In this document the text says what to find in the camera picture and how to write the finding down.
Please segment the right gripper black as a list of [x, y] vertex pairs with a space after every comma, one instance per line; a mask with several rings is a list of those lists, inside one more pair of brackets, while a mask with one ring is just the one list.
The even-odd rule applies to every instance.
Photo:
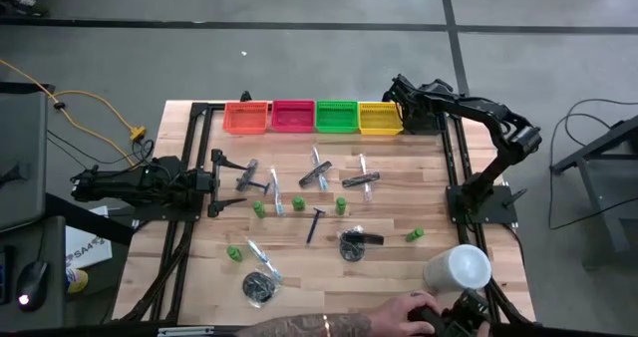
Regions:
[[434, 79], [420, 87], [415, 86], [402, 74], [392, 79], [391, 91], [402, 94], [402, 99], [411, 108], [429, 112], [441, 112], [441, 100], [452, 93], [452, 86], [441, 79]]

